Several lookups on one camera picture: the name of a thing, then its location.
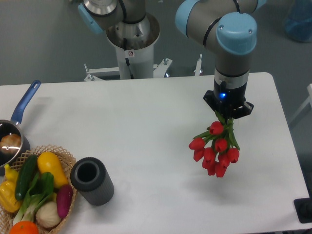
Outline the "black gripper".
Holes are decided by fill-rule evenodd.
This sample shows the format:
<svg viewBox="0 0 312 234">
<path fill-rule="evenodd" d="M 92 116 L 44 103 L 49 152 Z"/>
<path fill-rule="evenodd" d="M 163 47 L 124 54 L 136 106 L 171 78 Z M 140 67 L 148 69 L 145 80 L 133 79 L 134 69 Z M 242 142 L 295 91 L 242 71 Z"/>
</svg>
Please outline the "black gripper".
<svg viewBox="0 0 312 234">
<path fill-rule="evenodd" d="M 213 111 L 226 117 L 226 123 L 251 114 L 254 105 L 245 98 L 248 76 L 215 76 L 214 89 L 208 90 L 203 99 Z"/>
</svg>

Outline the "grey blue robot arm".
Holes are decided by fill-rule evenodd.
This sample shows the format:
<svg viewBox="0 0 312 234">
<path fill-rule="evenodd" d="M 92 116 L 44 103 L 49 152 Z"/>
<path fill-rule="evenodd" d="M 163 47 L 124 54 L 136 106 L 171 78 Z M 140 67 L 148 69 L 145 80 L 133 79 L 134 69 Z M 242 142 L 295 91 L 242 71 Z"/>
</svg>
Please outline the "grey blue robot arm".
<svg viewBox="0 0 312 234">
<path fill-rule="evenodd" d="M 175 15 L 177 29 L 215 54 L 214 88 L 204 100 L 225 119 L 249 115 L 245 90 L 257 24 L 251 13 L 260 0 L 186 0 Z M 155 77 L 154 43 L 160 26 L 143 0 L 85 0 L 78 6 L 95 33 L 105 32 L 115 47 L 121 79 Z"/>
</svg>

